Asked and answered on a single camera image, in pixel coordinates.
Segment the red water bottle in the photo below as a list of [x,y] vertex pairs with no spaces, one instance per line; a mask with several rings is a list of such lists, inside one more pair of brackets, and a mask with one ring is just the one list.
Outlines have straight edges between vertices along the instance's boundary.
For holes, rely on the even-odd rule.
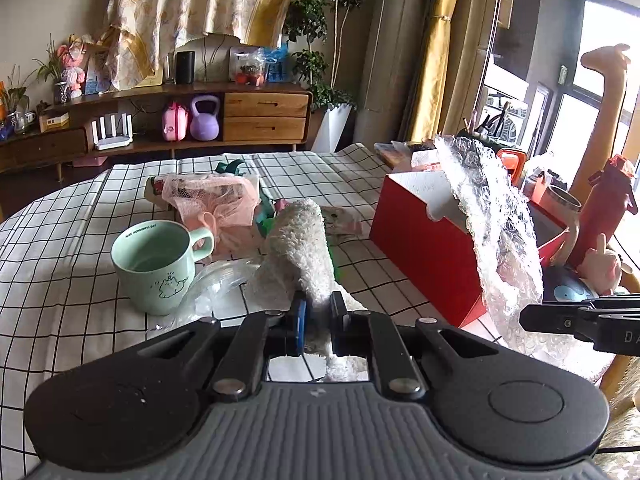
[[608,242],[626,211],[638,212],[632,190],[634,166],[622,155],[614,155],[589,179],[590,193],[579,216],[579,233],[567,263],[576,269],[588,249],[597,246],[600,234]]

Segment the dark blue whale toy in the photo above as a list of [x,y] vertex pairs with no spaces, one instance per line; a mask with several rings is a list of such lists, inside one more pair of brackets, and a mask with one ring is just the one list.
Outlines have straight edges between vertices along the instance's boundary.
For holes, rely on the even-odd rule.
[[584,301],[598,294],[569,266],[547,266],[542,270],[544,302]]

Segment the tall green potted plant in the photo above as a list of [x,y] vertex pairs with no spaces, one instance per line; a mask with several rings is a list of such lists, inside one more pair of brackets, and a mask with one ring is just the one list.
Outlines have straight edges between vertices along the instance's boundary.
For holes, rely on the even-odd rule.
[[364,0],[291,0],[283,37],[293,48],[292,76],[312,96],[312,107],[354,105],[352,95],[337,83],[347,21]]

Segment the giraffe plush toy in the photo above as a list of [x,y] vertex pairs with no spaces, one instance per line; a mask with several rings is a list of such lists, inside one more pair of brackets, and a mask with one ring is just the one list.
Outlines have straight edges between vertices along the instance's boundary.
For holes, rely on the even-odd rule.
[[627,67],[630,59],[628,44],[600,47],[586,52],[580,64],[604,78],[600,110],[594,123],[585,153],[574,177],[570,194],[585,205],[591,192],[589,178],[602,170],[613,153],[617,123],[620,120],[627,87]]

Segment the snack bag on cabinet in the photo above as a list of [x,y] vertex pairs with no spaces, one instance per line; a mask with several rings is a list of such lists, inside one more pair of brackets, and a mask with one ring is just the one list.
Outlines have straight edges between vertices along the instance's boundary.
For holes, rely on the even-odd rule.
[[242,86],[261,87],[266,81],[266,61],[262,48],[232,47],[229,50],[229,80]]

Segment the printed small fabric pouch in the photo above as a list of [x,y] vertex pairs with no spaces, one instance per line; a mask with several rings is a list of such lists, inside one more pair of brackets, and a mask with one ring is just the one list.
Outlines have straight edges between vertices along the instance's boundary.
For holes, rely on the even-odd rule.
[[360,236],[362,225],[356,217],[341,207],[320,207],[324,228],[329,236]]

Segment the white fluffy towel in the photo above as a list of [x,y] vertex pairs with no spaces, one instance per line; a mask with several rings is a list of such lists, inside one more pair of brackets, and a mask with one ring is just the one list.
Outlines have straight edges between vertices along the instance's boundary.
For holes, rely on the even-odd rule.
[[264,244],[265,258],[247,282],[247,296],[266,309],[286,310],[296,292],[307,299],[307,353],[326,358],[327,382],[356,382],[366,376],[367,363],[358,356],[337,356],[330,335],[330,297],[342,295],[346,309],[360,304],[334,278],[321,208],[313,200],[286,205],[273,220]]

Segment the purple kettlebell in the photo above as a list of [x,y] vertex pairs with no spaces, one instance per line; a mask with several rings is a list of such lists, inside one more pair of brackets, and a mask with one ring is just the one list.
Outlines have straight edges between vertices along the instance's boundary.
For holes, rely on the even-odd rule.
[[[211,113],[204,113],[198,110],[198,104],[213,104],[214,110]],[[209,142],[216,140],[219,134],[218,112],[220,101],[216,96],[194,96],[191,101],[191,125],[190,133],[197,141]]]

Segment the bubble wrap sheet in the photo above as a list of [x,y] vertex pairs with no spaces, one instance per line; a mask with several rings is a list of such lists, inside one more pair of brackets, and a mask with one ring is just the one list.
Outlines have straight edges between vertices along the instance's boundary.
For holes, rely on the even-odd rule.
[[544,293],[528,200],[512,185],[495,152],[457,136],[435,139],[444,170],[473,240],[476,270],[488,316],[508,347],[597,382],[613,361],[572,336],[529,333],[520,313]]

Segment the pink bunny plush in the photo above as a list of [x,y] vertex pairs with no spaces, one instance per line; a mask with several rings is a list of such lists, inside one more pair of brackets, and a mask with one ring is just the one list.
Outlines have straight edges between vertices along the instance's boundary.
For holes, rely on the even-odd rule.
[[577,267],[579,277],[598,295],[611,296],[620,286],[623,273],[631,273],[628,263],[606,247],[606,237],[600,233],[596,238],[596,247],[589,248],[585,258]]

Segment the Christmas Santa cloth bag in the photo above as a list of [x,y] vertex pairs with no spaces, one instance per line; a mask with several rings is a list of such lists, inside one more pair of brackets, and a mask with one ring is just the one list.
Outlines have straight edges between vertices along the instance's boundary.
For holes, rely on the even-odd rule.
[[191,231],[209,229],[217,238],[232,228],[254,226],[265,237],[276,215],[273,201],[257,174],[243,174],[243,159],[220,162],[212,174],[165,174],[149,177],[143,196],[178,212]]

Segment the yellow curtain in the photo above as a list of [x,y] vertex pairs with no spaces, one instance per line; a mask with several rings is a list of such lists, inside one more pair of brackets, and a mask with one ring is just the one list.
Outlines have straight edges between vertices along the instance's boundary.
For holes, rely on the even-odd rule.
[[458,0],[426,0],[420,52],[416,58],[399,136],[421,143],[437,133],[450,51],[451,19]]

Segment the steel tumbler cup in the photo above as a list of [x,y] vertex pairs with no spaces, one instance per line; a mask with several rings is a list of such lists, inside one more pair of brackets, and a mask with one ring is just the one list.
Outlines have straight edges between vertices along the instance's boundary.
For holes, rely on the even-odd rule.
[[564,266],[578,239],[579,213],[582,210],[582,203],[562,188],[548,185],[541,195],[539,205],[565,226],[564,242],[550,260],[552,266]]

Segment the mint green mug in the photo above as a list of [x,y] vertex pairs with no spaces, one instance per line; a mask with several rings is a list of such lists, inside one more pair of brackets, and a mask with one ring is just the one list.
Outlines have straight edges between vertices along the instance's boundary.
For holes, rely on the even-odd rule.
[[189,231],[169,220],[149,220],[114,241],[111,259],[120,288],[139,311],[164,316],[178,309],[195,276],[195,263],[215,248],[206,228]]

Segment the green sponge block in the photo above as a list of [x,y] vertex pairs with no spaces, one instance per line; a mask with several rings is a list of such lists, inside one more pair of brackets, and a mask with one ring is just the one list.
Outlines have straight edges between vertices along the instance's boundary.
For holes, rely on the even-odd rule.
[[337,281],[337,283],[339,283],[340,282],[340,266],[335,261],[334,252],[331,246],[328,246],[328,252],[329,252],[330,260],[332,263],[334,280]]

